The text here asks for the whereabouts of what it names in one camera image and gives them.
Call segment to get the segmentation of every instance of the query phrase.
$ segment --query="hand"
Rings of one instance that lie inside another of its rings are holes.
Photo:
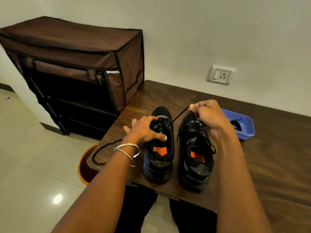
[[[218,138],[218,131],[234,131],[229,119],[221,110],[219,104],[215,100],[200,101],[191,104],[189,110],[192,111],[198,120],[207,125],[212,136]]]
[[[139,121],[133,119],[132,129],[129,129],[128,126],[124,126],[123,129],[126,131],[127,137],[133,139],[137,144],[141,141],[150,141],[152,139],[166,141],[167,137],[164,134],[150,130],[149,126],[153,120],[158,120],[158,117],[144,116]]]

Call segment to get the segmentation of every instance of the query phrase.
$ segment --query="switch plate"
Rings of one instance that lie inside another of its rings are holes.
[[[235,68],[213,65],[207,81],[212,83],[229,85],[235,71]]]

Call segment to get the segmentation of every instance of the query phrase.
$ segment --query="orange bin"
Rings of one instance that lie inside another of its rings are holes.
[[[96,143],[92,145],[90,148],[88,148],[84,152],[84,154],[82,155],[78,163],[78,176],[80,180],[86,185],[88,185],[98,173],[98,171],[90,168],[90,166],[88,166],[88,164],[86,163],[88,157],[91,155],[91,153],[93,152],[93,150],[96,148],[98,144],[99,143]]]

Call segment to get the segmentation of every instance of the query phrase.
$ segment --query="forearm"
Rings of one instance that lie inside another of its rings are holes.
[[[138,142],[135,137],[126,136],[122,144]],[[133,146],[121,149],[130,157],[134,155]],[[130,164],[130,158],[117,150],[52,232],[114,232],[122,209]]]
[[[217,232],[272,232],[234,129],[218,132],[218,160]]]

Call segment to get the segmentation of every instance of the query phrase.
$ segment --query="silver bangle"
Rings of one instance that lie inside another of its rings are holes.
[[[136,167],[136,164],[135,164],[134,160],[127,153],[125,153],[122,149],[119,149],[118,147],[114,148],[114,152],[116,150],[119,150],[119,151],[123,152],[127,157],[129,157],[132,160],[132,162],[134,163],[134,166],[131,165],[131,167]]]
[[[125,144],[122,144],[122,145],[117,146],[117,148],[120,148],[120,147],[122,147],[122,146],[127,146],[127,145],[135,146],[135,147],[138,149],[138,153],[135,154],[135,155],[133,156],[133,158],[135,158],[136,156],[138,156],[138,155],[140,154],[140,148],[138,147],[138,145],[133,144],[133,143],[125,143]]]

